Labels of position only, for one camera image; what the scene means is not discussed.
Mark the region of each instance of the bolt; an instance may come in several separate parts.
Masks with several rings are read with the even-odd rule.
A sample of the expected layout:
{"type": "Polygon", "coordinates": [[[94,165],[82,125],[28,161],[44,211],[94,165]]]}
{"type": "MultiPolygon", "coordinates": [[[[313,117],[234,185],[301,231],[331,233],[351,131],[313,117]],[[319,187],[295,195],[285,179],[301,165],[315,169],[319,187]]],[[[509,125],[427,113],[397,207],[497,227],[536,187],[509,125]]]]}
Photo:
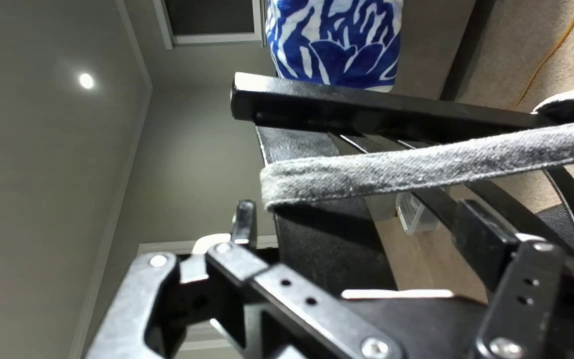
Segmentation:
{"type": "Polygon", "coordinates": [[[168,257],[162,253],[150,257],[152,267],[164,267],[166,263],[168,263],[168,257]]]}
{"type": "Polygon", "coordinates": [[[369,337],[363,343],[363,354],[367,359],[385,359],[385,356],[389,356],[389,345],[377,337],[369,337]]]}
{"type": "Polygon", "coordinates": [[[224,243],[216,245],[216,251],[218,251],[218,253],[228,253],[228,251],[232,251],[232,243],[230,243],[230,241],[224,241],[224,243]]]}
{"type": "Polygon", "coordinates": [[[546,241],[534,243],[532,247],[538,249],[538,251],[552,251],[554,249],[554,245],[546,243],[546,241]]]}
{"type": "Polygon", "coordinates": [[[491,352],[495,352],[501,359],[523,359],[524,356],[524,349],[509,337],[493,339],[489,349],[491,349],[491,352]]]}

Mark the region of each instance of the ceiling light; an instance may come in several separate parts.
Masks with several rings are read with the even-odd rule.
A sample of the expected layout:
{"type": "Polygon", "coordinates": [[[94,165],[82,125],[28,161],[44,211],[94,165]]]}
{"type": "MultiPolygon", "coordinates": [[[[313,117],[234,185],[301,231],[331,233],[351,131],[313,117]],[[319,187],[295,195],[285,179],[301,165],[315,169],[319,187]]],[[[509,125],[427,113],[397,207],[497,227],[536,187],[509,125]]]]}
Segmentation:
{"type": "Polygon", "coordinates": [[[80,73],[80,85],[82,85],[84,89],[92,89],[92,87],[96,85],[94,75],[88,73],[88,71],[82,71],[82,73],[80,73]]]}

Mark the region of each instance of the black metal frame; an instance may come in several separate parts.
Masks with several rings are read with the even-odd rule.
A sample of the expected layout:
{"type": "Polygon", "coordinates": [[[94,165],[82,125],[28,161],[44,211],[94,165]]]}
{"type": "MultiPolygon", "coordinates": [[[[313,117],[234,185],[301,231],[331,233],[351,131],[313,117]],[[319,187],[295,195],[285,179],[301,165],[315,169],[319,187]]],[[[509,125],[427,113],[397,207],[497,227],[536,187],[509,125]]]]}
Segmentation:
{"type": "MultiPolygon", "coordinates": [[[[379,113],[379,121],[369,121],[377,123],[373,131],[385,131],[403,147],[411,143],[399,137],[453,141],[552,123],[550,117],[526,119],[524,113],[479,107],[465,107],[469,117],[459,121],[455,117],[463,107],[457,105],[395,97],[397,105],[391,107],[389,101],[389,95],[245,75],[237,75],[232,99],[237,117],[293,127],[259,127],[267,163],[339,153],[327,133],[301,129],[341,129],[351,133],[341,137],[359,151],[383,149],[357,133],[365,113],[379,113]],[[443,119],[447,127],[451,123],[457,135],[435,133],[431,117],[443,119]]],[[[548,175],[574,223],[572,177],[564,169],[550,169],[548,175]]],[[[88,356],[172,356],[186,327],[210,317],[245,356],[574,356],[574,241],[558,235],[499,185],[469,187],[483,201],[457,201],[441,189],[415,195],[453,231],[457,249],[491,293],[489,305],[463,297],[343,301],[337,293],[341,287],[387,287],[381,271],[373,271],[377,265],[361,261],[381,253],[365,203],[279,207],[275,221],[285,263],[267,263],[261,257],[275,253],[255,249],[255,207],[241,201],[232,237],[243,239],[247,247],[228,241],[206,257],[186,261],[172,253],[138,257],[88,356]],[[317,277],[307,271],[311,263],[297,261],[297,253],[309,249],[303,239],[363,247],[353,257],[363,273],[335,283],[317,277]],[[369,271],[377,279],[365,285],[363,275],[369,271]]]]}

